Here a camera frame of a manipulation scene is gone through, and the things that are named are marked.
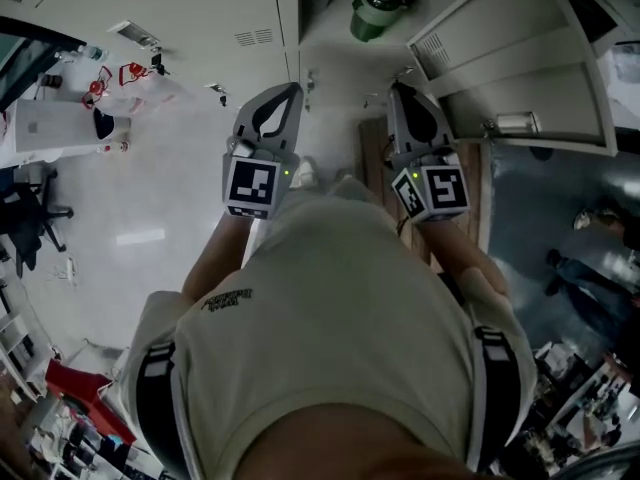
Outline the green cup with lid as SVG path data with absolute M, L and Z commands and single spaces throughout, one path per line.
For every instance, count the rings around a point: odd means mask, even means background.
M 350 32 L 361 42 L 380 37 L 415 0 L 353 0 Z

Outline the white shelf unit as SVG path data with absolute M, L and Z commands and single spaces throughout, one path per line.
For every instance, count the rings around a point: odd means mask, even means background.
M 30 336 L 20 314 L 0 317 L 0 365 L 34 402 L 47 394 L 44 372 L 48 360 L 46 351 Z

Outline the person's right forearm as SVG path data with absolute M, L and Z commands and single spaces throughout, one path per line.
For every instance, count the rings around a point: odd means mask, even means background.
M 507 283 L 500 269 L 455 222 L 425 221 L 416 228 L 439 265 L 455 280 L 465 271 L 477 268 L 495 292 L 507 295 Z

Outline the person's left shoe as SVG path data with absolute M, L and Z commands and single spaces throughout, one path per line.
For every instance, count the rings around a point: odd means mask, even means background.
M 318 177 L 312 160 L 308 157 L 300 159 L 297 170 L 291 179 L 291 190 L 314 190 L 318 187 Z

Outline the white locker door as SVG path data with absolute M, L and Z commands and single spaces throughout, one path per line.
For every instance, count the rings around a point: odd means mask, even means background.
M 407 46 L 454 139 L 617 154 L 596 56 L 569 0 L 456 0 Z

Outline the black-framed glass partition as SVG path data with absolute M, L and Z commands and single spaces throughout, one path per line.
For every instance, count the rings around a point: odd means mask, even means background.
M 0 39 L 16 39 L 0 59 L 0 112 L 5 111 L 57 62 L 56 54 L 74 52 L 85 41 L 17 19 L 0 16 Z

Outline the grey metal locker cabinet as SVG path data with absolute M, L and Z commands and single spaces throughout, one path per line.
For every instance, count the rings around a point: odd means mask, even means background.
M 124 60 L 160 51 L 170 76 L 219 83 L 237 107 L 296 81 L 309 111 L 377 111 L 397 77 L 421 79 L 407 43 L 453 0 L 415 0 L 380 37 L 350 32 L 353 0 L 0 0 L 0 16 L 32 23 Z

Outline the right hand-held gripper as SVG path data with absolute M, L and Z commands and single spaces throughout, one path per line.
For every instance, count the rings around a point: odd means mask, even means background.
M 397 157 L 418 157 L 427 146 L 450 143 L 451 130 L 444 113 L 406 84 L 390 88 L 388 128 Z M 470 210 L 462 165 L 450 147 L 411 160 L 398 171 L 391 188 L 413 224 L 449 220 Z

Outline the black office chair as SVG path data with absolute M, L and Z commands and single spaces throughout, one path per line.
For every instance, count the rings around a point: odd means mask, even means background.
M 36 267 L 42 236 L 47 235 L 58 252 L 67 250 L 56 238 L 51 222 L 72 219 L 74 211 L 71 207 L 49 208 L 56 169 L 45 171 L 39 183 L 16 181 L 15 170 L 0 170 L 0 236 L 6 235 L 15 248 L 16 274 L 21 279 L 24 268 L 33 271 Z

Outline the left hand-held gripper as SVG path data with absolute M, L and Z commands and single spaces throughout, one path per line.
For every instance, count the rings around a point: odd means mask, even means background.
M 229 215 L 269 220 L 288 193 L 304 93 L 297 82 L 270 87 L 240 109 L 223 155 L 222 200 Z M 275 131 L 261 127 L 281 110 Z

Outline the person's left forearm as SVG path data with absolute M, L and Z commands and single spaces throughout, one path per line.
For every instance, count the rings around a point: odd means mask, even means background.
M 192 303 L 213 291 L 242 266 L 253 220 L 224 214 L 191 268 L 182 294 Z

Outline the cluttered white desk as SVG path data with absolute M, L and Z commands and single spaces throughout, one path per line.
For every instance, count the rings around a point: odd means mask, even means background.
M 518 465 L 549 478 L 596 451 L 640 439 L 640 399 L 609 363 L 593 367 L 569 345 L 535 351 L 538 380 L 518 438 Z

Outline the person's white shirt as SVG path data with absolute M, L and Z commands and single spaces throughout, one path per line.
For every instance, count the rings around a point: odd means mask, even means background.
M 179 480 L 233 480 L 272 424 L 329 404 L 380 413 L 489 480 L 531 405 L 507 295 L 477 268 L 434 271 L 359 181 L 291 191 L 239 270 L 195 303 L 181 290 L 148 297 L 120 389 Z

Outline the red plastic crate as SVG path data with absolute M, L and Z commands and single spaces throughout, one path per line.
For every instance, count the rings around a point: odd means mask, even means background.
M 62 365 L 51 359 L 45 382 L 47 388 L 63 400 L 76 416 L 91 422 L 98 433 L 117 436 L 126 445 L 133 445 L 136 437 L 124 420 L 102 399 L 101 390 L 111 380 L 100 373 L 89 373 Z

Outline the clear bottle green label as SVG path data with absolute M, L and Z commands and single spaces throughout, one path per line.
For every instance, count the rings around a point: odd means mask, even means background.
M 74 63 L 81 58 L 104 63 L 109 57 L 109 52 L 96 46 L 81 45 L 73 51 L 58 51 L 54 54 L 54 57 L 63 63 Z

